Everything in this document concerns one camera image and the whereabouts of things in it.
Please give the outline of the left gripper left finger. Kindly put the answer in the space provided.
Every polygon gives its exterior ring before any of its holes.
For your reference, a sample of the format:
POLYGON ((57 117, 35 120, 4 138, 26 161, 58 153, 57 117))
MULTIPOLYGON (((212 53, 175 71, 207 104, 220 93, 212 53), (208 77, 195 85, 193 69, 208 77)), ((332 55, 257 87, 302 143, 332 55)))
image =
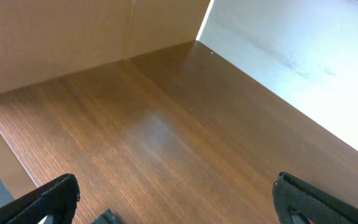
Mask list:
POLYGON ((38 223, 51 215, 53 223, 71 223, 80 201, 73 174, 63 174, 0 208, 0 224, 38 223))

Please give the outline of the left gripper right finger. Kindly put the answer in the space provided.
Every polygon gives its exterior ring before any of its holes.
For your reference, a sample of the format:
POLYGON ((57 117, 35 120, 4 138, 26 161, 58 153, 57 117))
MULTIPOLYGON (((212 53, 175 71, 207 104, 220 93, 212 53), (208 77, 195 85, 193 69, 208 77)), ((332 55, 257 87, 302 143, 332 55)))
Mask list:
POLYGON ((279 173, 272 196, 281 224, 358 224, 358 208, 287 172, 279 173))

